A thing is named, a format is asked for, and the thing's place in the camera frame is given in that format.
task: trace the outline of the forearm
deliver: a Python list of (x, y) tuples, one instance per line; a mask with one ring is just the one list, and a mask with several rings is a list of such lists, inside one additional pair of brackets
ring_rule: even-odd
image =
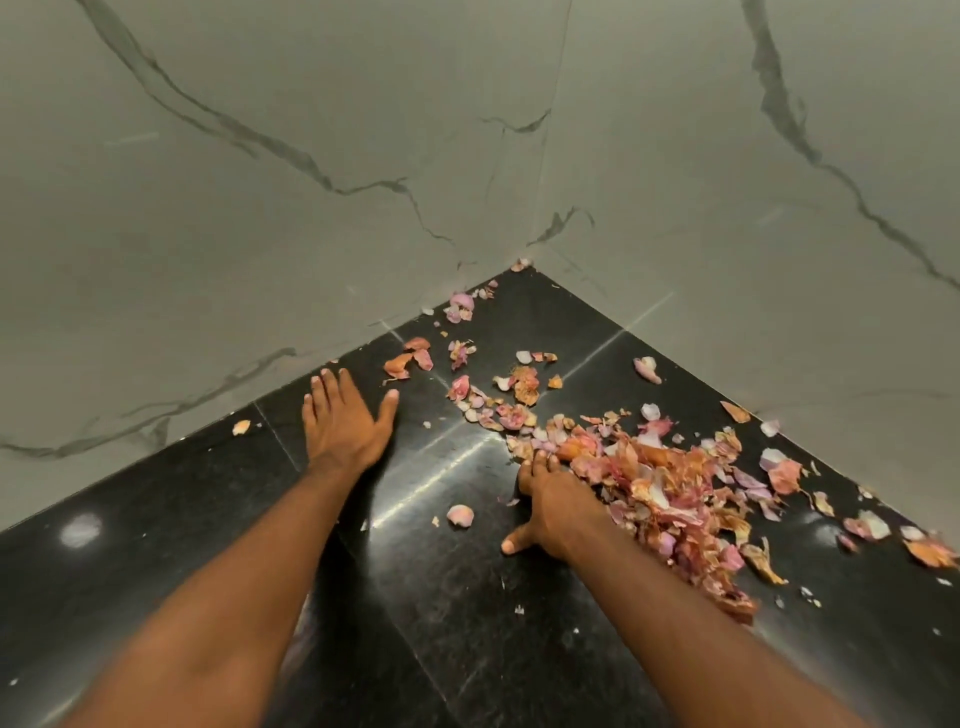
[(571, 566), (681, 725), (865, 726), (605, 516), (573, 525), (567, 543)]
[(355, 479), (312, 466), (163, 602), (67, 724), (255, 725)]

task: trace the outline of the marble wall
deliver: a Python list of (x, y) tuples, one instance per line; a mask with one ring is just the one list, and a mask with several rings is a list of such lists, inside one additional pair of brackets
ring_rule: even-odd
[(518, 254), (960, 536), (955, 5), (0, 9), (0, 527)]

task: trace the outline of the pile of onion peels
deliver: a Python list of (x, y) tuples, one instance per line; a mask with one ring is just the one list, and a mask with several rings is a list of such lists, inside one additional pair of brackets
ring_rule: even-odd
[[(520, 260), (512, 270), (520, 272), (530, 265)], [(492, 297), (495, 281), (484, 293)], [(450, 309), (445, 309), (451, 323), (468, 321), (466, 309), (472, 312), (472, 299), (484, 298), (474, 291), (471, 296), (455, 294)], [(417, 361), (429, 370), (423, 340), (408, 342), (404, 349), (426, 355)], [(467, 364), (467, 354), (476, 351), (471, 342), (450, 344), (451, 369)], [(405, 365), (412, 354), (406, 353), (387, 364), (387, 372), (396, 378), (409, 376)], [(541, 397), (536, 364), (551, 364), (556, 354), (517, 352), (518, 365), (506, 376), (496, 376), (495, 396), (470, 383), (468, 375), (457, 377), (447, 396), (468, 422), (486, 429), (503, 432), (511, 454), (517, 460), (533, 457), (537, 450), (555, 454), (572, 472), (596, 489), (597, 496), (608, 506), (611, 518), (686, 582), (709, 596), (721, 609), (746, 624), (753, 621), (758, 604), (740, 590), (733, 579), (746, 564), (773, 585), (787, 584), (771, 566), (770, 546), (762, 539), (762, 547), (750, 543), (751, 525), (747, 521), (758, 506), (769, 521), (779, 521), (783, 498), (803, 493), (823, 515), (837, 519), (827, 494), (808, 493), (801, 488), (801, 475), (810, 473), (797, 461), (777, 449), (765, 449), (759, 466), (766, 472), (769, 484), (736, 467), (743, 450), (732, 426), (726, 426), (689, 449), (668, 447), (663, 439), (674, 423), (660, 414), (655, 404), (644, 404), (639, 432), (632, 435), (623, 429), (620, 420), (631, 413), (620, 409), (602, 417), (580, 416), (579, 421), (557, 414), (541, 423), (532, 407)], [(657, 362), (652, 356), (634, 360), (636, 372), (653, 384), (662, 384)], [(549, 389), (560, 389), (563, 379), (554, 375), (547, 382)], [(513, 394), (513, 403), (500, 393)], [(752, 419), (745, 409), (722, 401), (720, 404), (732, 420), (743, 425)], [(779, 431), (778, 423), (763, 423), (767, 437)], [(683, 436), (675, 433), (671, 442), (678, 445)], [(816, 463), (810, 464), (813, 474), (820, 475)], [(861, 499), (873, 497), (861, 488)], [(876, 542), (890, 535), (889, 526), (875, 513), (861, 511), (857, 519), (841, 521), (847, 533), (837, 536), (839, 545), (849, 552), (859, 550), (858, 541)], [(901, 530), (903, 543), (919, 561), (932, 568), (955, 568), (957, 554), (935, 534), (915, 526)]]

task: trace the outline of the black floor tile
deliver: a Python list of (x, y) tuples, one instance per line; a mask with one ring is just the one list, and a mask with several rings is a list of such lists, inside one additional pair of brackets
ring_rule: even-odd
[(327, 544), (288, 660), (266, 726), (456, 725), (337, 538)]
[[(549, 279), (530, 271), (499, 280), (496, 299), (478, 301), (472, 322), (444, 321), (450, 338), (469, 337), (478, 347), (457, 374), (470, 374), (490, 391), (491, 377), (509, 371), (515, 351), (553, 351), (560, 362), (541, 365), (540, 378), (556, 371), (564, 389), (541, 398), (541, 420), (619, 407), (636, 413), (650, 401), (680, 421), (687, 444), (695, 432), (708, 437), (732, 424), (719, 393)], [(498, 501), (513, 494), (516, 466), (498, 435), (465, 424), (444, 399), (452, 378), (444, 364), (450, 339), (432, 321), (419, 317), (341, 359), (370, 403), (386, 389), (381, 366), (400, 352), (398, 337), (426, 336), (438, 365), (429, 375), (414, 371), (410, 381), (388, 385), (402, 393), (395, 443), (342, 515), (348, 549), (463, 724), (665, 724), (659, 698), (582, 584), (542, 554), (500, 556), (500, 540), (527, 515), (525, 504), (507, 508)], [(657, 357), (663, 385), (634, 372), (632, 359), (646, 354)], [(306, 389), (303, 379), (260, 403), (295, 452), (303, 447), (298, 412)], [(425, 429), (424, 421), (433, 426)], [(736, 430), (744, 444), (738, 464), (754, 475), (765, 447), (803, 463), (811, 459), (780, 436), (765, 438), (756, 421)], [(823, 475), (806, 484), (827, 492), (839, 515), (873, 506), (894, 527), (904, 522), (876, 501), (858, 500), (849, 480), (819, 469)], [(444, 522), (458, 502), (476, 512), (469, 531)], [(431, 524), (434, 517), (440, 527)], [(755, 528), (769, 536), (775, 568), (791, 582), (775, 589), (741, 572), (741, 585), (763, 602), (758, 635), (876, 724), (950, 724), (960, 708), (948, 689), (960, 678), (957, 589), (911, 562), (893, 537), (859, 556), (841, 553), (837, 522), (810, 510), (803, 496), (790, 499), (782, 523), (760, 519)], [(823, 607), (800, 598), (801, 586)], [(777, 595), (783, 609), (775, 606)]]
[[(243, 419), (252, 426), (234, 437)], [(251, 406), (0, 533), (0, 725), (64, 715), (159, 602), (296, 478)], [(84, 527), (99, 533), (80, 546)], [(270, 724), (454, 725), (352, 558), (330, 541)]]

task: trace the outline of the gray marble vein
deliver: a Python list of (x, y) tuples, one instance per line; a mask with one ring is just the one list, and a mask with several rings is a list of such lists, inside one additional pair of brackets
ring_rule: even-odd
[(434, 232), (426, 225), (420, 212), (420, 204), (406, 183), (408, 178), (378, 180), (354, 187), (335, 184), (308, 153), (282, 139), (258, 132), (222, 111), (212, 109), (180, 88), (104, 0), (77, 0), (77, 3), (83, 8), (97, 35), (133, 73), (147, 95), (181, 121), (203, 133), (223, 139), (252, 157), (257, 156), (255, 148), (260, 148), (302, 172), (331, 194), (349, 197), (373, 189), (384, 189), (404, 197), (423, 231), (454, 247), (452, 238)]
[(753, 69), (759, 77), (760, 86), (763, 88), (760, 110), (770, 119), (770, 123), (780, 137), (810, 166), (829, 174), (846, 187), (856, 201), (857, 213), (876, 225), (880, 234), (885, 238), (897, 244), (908, 255), (920, 262), (928, 276), (960, 292), (960, 279), (940, 270), (926, 251), (923, 243), (873, 211), (856, 181), (835, 164), (824, 161), (823, 153), (814, 147), (807, 137), (804, 124), (805, 110), (801, 107), (800, 113), (797, 113), (791, 109), (790, 91), (787, 89), (786, 81), (783, 78), (780, 51), (777, 50), (773, 33), (770, 30), (766, 0), (740, 0), (740, 7), (743, 9), (750, 33), (754, 37)]
[(542, 113), (538, 118), (531, 121), (529, 124), (524, 124), (523, 126), (514, 126), (506, 119), (503, 119), (499, 116), (482, 116), (480, 121), (484, 124), (499, 124), (503, 133), (513, 132), (513, 133), (533, 133), (541, 126), (543, 122), (546, 121), (546, 117), (550, 115), (552, 109), (547, 109)]
[(496, 173), (500, 171), (500, 159), (503, 156), (503, 138), (507, 135), (507, 132), (516, 134), (533, 133), (543, 126), (543, 122), (546, 121), (546, 117), (550, 115), (551, 111), (552, 109), (547, 109), (538, 118), (522, 126), (515, 126), (499, 116), (480, 117), (480, 121), (484, 124), (498, 124), (500, 126), (500, 139), (497, 142), (496, 155), (493, 158), (493, 170), (490, 172), (490, 178), (487, 180), (487, 187), (483, 193), (484, 202), (490, 198), (490, 190), (491, 187), (493, 187), (493, 180), (496, 179)]
[(120, 420), (146, 412), (148, 410), (159, 408), (159, 412), (144, 416), (131, 425), (120, 426), (112, 432), (102, 435), (88, 435), (78, 437), (69, 442), (57, 446), (30, 446), (16, 443), (13, 439), (0, 436), (0, 451), (10, 452), (15, 455), (32, 458), (35, 460), (61, 460), (71, 455), (78, 455), (82, 452), (98, 448), (106, 443), (120, 440), (121, 438), (136, 436), (137, 439), (153, 450), (160, 449), (167, 444), (167, 435), (170, 428), (170, 419), (196, 409), (202, 404), (215, 400), (221, 395), (236, 389), (241, 384), (246, 384), (252, 379), (266, 372), (275, 362), (280, 359), (300, 358), (307, 356), (307, 353), (298, 353), (293, 347), (285, 347), (275, 352), (269, 353), (257, 359), (253, 364), (239, 367), (227, 376), (223, 382), (213, 389), (209, 389), (202, 394), (187, 398), (184, 400), (158, 401), (141, 404), (134, 409), (123, 412), (119, 415)]
[(587, 216), (587, 219), (590, 221), (591, 228), (596, 228), (596, 221), (593, 219), (593, 215), (589, 213), (589, 210), (585, 210), (582, 207), (573, 206), (566, 211), (566, 215), (563, 217), (560, 216), (559, 212), (554, 212), (553, 218), (550, 220), (550, 225), (548, 225), (546, 230), (541, 232), (536, 239), (527, 243), (527, 247), (529, 248), (531, 245), (539, 245), (539, 243), (548, 243), (553, 240), (555, 237), (557, 237), (557, 235), (566, 230), (567, 223), (569, 223), (570, 219), (578, 212)]

